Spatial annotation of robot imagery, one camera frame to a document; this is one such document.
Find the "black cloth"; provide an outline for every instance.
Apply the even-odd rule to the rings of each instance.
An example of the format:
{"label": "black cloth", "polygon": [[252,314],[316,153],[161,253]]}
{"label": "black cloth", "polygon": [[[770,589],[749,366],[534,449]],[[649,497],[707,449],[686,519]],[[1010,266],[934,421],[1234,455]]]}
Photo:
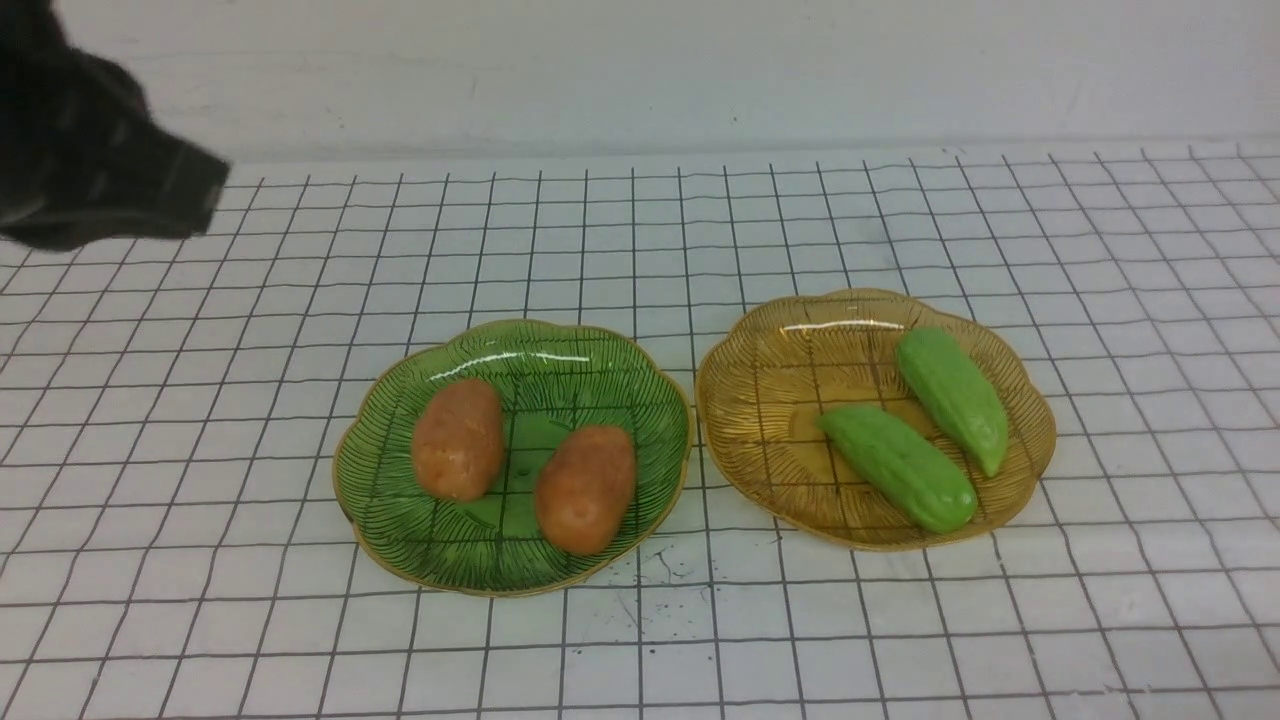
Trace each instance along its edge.
{"label": "black cloth", "polygon": [[51,0],[0,0],[0,236],[50,251],[186,240],[229,172],[160,128],[128,70],[70,46]]}

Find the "white grid tablecloth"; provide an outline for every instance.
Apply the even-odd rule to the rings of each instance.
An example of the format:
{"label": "white grid tablecloth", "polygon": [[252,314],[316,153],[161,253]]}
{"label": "white grid tablecloth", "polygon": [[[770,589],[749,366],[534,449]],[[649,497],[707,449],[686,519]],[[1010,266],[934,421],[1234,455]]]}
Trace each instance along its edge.
{"label": "white grid tablecloth", "polygon": [[[246,169],[223,208],[0,246],[8,720],[1276,717],[1280,147]],[[1025,359],[1061,438],[1010,527],[849,552],[699,445],[567,591],[419,592],[353,544],[330,456],[407,352],[585,323],[689,389],[750,306],[847,286]]]}

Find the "black grid line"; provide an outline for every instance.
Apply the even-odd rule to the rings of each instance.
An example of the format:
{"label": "black grid line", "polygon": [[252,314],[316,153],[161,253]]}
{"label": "black grid line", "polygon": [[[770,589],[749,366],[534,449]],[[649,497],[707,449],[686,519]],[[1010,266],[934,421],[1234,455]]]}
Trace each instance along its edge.
{"label": "black grid line", "polygon": [[[979,703],[1036,698],[1056,719],[1073,696],[1111,693],[1135,716],[1164,693],[1224,716],[1231,693],[1280,701],[1266,602],[1280,591],[1280,462],[1266,450],[1280,439],[1280,155],[714,168],[241,177],[206,238],[0,254],[4,714],[166,716],[215,687],[209,712],[261,720],[808,717],[835,702],[977,717]],[[991,539],[888,557],[827,547],[746,506],[699,425],[689,492],[635,568],[559,591],[554,609],[435,605],[448,596],[369,570],[351,542],[325,474],[399,357],[499,318],[589,322],[691,391],[741,314],[850,284],[993,328],[1057,413],[1053,465]],[[1199,583],[1212,594],[1190,597]],[[1139,616],[1116,614],[1119,587],[1144,588]],[[978,588],[996,593],[998,623],[956,614],[975,612]],[[1033,601],[1061,602],[1062,619]],[[256,610],[223,628],[234,643],[197,642],[206,609],[237,603]],[[356,612],[367,603],[397,615]],[[495,616],[512,607],[544,607],[561,628],[511,635]],[[125,637],[137,618],[175,614],[155,628],[163,648]],[[110,621],[90,629],[97,618]],[[288,634],[300,621],[314,638]],[[947,648],[916,661],[954,683],[902,683],[920,643]],[[1001,680],[1007,661],[979,647],[1025,652],[1027,667]],[[1228,650],[1249,665],[1224,670]],[[494,651],[558,656],[558,679],[513,678]],[[566,684],[584,651],[600,666],[573,673],[607,676],[598,692]],[[1097,667],[1070,670],[1084,661],[1070,652]],[[838,687],[822,665],[833,659],[855,669]],[[392,674],[357,698],[340,675],[356,665]]]}

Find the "green bitter melon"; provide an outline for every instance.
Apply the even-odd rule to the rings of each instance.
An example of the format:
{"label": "green bitter melon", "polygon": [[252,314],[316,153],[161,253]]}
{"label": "green bitter melon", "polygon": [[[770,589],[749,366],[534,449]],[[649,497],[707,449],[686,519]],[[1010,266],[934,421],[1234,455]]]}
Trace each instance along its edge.
{"label": "green bitter melon", "polygon": [[897,368],[938,429],[996,477],[1009,452],[1009,415],[960,343],[942,328],[911,329],[897,343]]}
{"label": "green bitter melon", "polygon": [[978,509],[964,471],[911,425],[874,405],[824,413],[818,427],[849,465],[914,524],[945,534]]}

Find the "glass plate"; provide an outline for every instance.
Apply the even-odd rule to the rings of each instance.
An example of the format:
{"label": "glass plate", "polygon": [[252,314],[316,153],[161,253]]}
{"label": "glass plate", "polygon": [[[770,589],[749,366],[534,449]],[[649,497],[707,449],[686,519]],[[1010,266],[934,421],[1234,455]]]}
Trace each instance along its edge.
{"label": "glass plate", "polygon": [[[970,468],[913,398],[893,351],[915,325],[951,332],[1009,413],[1009,456],[995,478]],[[1053,456],[1053,413],[1018,355],[992,331],[884,290],[783,297],[737,322],[695,383],[712,459],[733,487],[788,523],[864,550],[910,550],[1004,525],[1027,505]],[[814,424],[841,404],[878,402],[964,468],[979,509],[964,528],[915,528],[840,459]]]}
{"label": "glass plate", "polygon": [[[438,501],[417,486],[410,438],[431,396],[468,377],[502,396],[507,462],[484,498]],[[559,441],[588,424],[631,433],[636,497],[608,550],[576,557],[543,539],[532,488]],[[401,578],[470,594],[545,592],[600,570],[666,519],[685,486],[692,428],[685,393],[630,340],[499,320],[411,355],[378,379],[334,454],[334,493],[357,542]]]}

